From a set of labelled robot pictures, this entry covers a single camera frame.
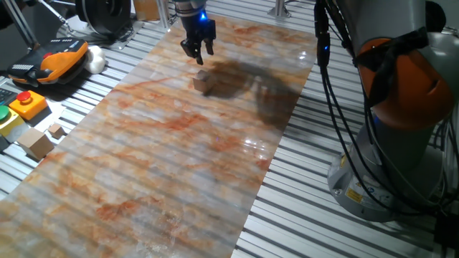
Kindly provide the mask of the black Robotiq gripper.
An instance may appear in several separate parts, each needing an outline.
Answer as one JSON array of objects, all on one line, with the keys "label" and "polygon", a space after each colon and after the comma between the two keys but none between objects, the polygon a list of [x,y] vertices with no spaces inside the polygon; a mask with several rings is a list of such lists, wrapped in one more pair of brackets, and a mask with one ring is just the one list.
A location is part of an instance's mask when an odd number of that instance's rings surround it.
[{"label": "black Robotiq gripper", "polygon": [[195,59],[198,65],[203,65],[201,42],[204,41],[207,54],[213,55],[216,39],[215,20],[210,19],[205,10],[201,10],[191,16],[182,16],[181,22],[186,31],[186,39],[180,43],[182,49],[188,57]]}]

